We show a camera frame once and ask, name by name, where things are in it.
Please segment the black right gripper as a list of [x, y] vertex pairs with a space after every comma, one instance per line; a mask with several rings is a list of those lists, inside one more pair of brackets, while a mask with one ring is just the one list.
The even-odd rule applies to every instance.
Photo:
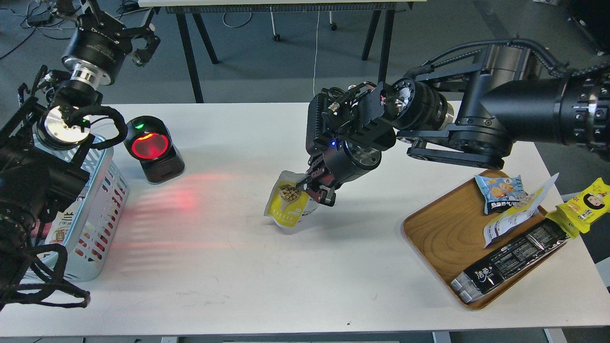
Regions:
[[367, 174], [381, 163], [382, 152], [334, 139], [327, 150], [310, 158], [306, 176], [296, 184], [320, 205], [332, 207], [336, 202], [336, 187]]

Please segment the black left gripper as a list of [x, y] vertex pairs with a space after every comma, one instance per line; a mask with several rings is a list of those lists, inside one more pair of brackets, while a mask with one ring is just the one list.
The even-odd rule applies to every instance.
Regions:
[[[143, 33], [143, 27], [126, 28], [122, 22], [100, 10], [97, 0], [80, 0], [82, 14], [73, 0], [53, 0], [52, 14], [77, 24], [72, 39], [62, 57], [70, 71], [88, 64], [101, 74], [103, 85], [112, 85], [129, 54], [138, 67], [144, 67], [153, 57], [161, 39], [154, 33]], [[132, 48], [131, 41], [143, 40], [144, 46]]]

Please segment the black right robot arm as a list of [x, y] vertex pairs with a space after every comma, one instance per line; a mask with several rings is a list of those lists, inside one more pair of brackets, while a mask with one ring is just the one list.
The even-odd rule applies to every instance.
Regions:
[[609, 159], [609, 63], [581, 70], [527, 39], [455, 46], [399, 80], [324, 88], [308, 108], [310, 158], [297, 189], [336, 190], [402, 141], [412, 158], [500, 170], [517, 141], [577, 145]]

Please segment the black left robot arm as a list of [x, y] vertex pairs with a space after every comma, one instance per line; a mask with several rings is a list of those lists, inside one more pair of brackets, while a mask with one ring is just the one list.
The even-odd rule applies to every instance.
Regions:
[[67, 248], [34, 244], [31, 232], [55, 219], [81, 193], [90, 175], [82, 164], [91, 149], [104, 150], [128, 135], [124, 117], [101, 104], [98, 87], [115, 82], [126, 56], [144, 66], [160, 43], [151, 7], [139, 27], [127, 28], [95, 0], [57, 0], [50, 11], [76, 24], [64, 52], [65, 71], [41, 66], [31, 87], [18, 89], [20, 108], [1, 129], [1, 304], [40, 304], [61, 291], [85, 308], [89, 292], [64, 278]]

